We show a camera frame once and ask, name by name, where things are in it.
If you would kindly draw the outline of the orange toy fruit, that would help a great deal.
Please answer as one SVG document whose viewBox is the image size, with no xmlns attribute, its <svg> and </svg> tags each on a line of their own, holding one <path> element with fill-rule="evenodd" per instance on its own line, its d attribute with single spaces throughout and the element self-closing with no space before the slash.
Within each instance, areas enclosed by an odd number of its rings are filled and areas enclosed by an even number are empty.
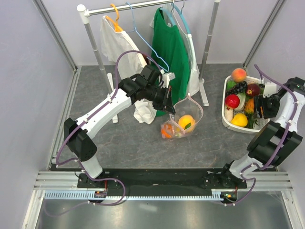
<svg viewBox="0 0 305 229">
<path fill-rule="evenodd" d="M 173 137 L 173 129 L 171 124 L 163 124 L 161 126 L 161 136 L 163 139 L 170 139 Z"/>
</svg>

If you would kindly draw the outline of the dark red mangosteen toy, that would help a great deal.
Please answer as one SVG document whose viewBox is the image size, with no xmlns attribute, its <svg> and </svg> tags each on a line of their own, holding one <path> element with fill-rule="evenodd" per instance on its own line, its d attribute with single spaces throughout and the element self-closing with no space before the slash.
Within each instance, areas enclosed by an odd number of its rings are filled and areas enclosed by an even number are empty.
<svg viewBox="0 0 305 229">
<path fill-rule="evenodd" d="M 249 97 L 255 97 L 258 96 L 260 92 L 261 92 L 261 88 L 259 87 L 259 85 L 255 83 L 251 83 L 247 85 L 245 94 Z"/>
</svg>

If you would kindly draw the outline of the red apple toy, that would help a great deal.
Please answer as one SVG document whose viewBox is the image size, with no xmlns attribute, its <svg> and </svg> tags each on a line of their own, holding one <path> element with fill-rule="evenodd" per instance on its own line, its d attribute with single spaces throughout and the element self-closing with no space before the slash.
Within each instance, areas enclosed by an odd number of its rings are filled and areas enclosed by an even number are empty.
<svg viewBox="0 0 305 229">
<path fill-rule="evenodd" d="M 240 98 L 235 94 L 231 94 L 225 98 L 224 103 L 228 108 L 235 109 L 240 105 Z"/>
</svg>

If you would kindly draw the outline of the clear pink-dotted zip bag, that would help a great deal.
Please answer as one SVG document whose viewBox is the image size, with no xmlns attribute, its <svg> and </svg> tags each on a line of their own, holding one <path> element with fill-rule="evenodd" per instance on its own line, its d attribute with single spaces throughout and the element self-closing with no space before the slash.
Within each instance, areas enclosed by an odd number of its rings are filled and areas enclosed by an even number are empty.
<svg viewBox="0 0 305 229">
<path fill-rule="evenodd" d="M 161 125 L 163 139 L 190 136 L 203 117 L 203 108 L 190 94 L 175 106 L 176 114 L 170 114 L 169 120 Z"/>
</svg>

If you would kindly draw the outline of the yellow-orange mango toy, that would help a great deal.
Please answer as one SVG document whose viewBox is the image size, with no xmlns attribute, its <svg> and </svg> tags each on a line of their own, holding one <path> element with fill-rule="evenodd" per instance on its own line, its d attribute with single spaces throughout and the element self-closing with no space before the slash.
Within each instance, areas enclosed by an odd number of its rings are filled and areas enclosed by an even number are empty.
<svg viewBox="0 0 305 229">
<path fill-rule="evenodd" d="M 178 121 L 178 125 L 187 133 L 190 133 L 194 130 L 195 124 L 195 119 L 189 114 L 183 115 Z"/>
</svg>

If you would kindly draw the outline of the peach toy fruit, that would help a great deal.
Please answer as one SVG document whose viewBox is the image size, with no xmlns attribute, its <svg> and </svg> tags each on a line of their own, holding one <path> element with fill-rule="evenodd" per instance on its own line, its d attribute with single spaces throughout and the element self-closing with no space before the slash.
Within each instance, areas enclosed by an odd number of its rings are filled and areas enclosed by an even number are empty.
<svg viewBox="0 0 305 229">
<path fill-rule="evenodd" d="M 234 82 L 240 83 L 246 79 L 247 73 L 242 68 L 236 68 L 232 71 L 231 77 Z"/>
</svg>

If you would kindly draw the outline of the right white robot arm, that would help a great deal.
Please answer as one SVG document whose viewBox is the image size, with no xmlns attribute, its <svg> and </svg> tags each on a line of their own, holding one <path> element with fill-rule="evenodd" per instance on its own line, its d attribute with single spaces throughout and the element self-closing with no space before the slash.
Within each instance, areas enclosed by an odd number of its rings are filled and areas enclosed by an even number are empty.
<svg viewBox="0 0 305 229">
<path fill-rule="evenodd" d="M 297 121 L 305 103 L 305 81 L 294 77 L 278 92 L 254 97 L 254 114 L 269 119 L 247 147 L 247 154 L 226 164 L 218 176 L 222 187 L 241 188 L 247 175 L 280 165 L 302 142 Z"/>
</svg>

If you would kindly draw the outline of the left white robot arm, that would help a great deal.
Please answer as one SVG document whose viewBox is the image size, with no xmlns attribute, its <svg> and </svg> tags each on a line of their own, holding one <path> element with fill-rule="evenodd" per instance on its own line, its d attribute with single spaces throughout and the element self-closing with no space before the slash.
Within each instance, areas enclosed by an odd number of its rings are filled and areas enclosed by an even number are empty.
<svg viewBox="0 0 305 229">
<path fill-rule="evenodd" d="M 121 80 L 118 88 L 90 112 L 64 122 L 64 145 L 76 155 L 93 187 L 101 187 L 105 181 L 93 138 L 119 112 L 143 99 L 150 101 L 155 110 L 175 114 L 169 85 L 173 79 L 174 73 L 161 73 L 147 65 L 141 73 Z"/>
</svg>

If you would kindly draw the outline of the yellow pear toy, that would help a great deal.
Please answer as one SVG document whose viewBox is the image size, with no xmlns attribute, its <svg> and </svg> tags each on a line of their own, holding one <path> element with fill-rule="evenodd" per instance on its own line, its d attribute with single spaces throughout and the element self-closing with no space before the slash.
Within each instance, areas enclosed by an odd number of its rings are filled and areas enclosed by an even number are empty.
<svg viewBox="0 0 305 229">
<path fill-rule="evenodd" d="M 231 124 L 239 127 L 246 127 L 248 125 L 247 116 L 243 113 L 238 113 L 232 119 Z"/>
</svg>

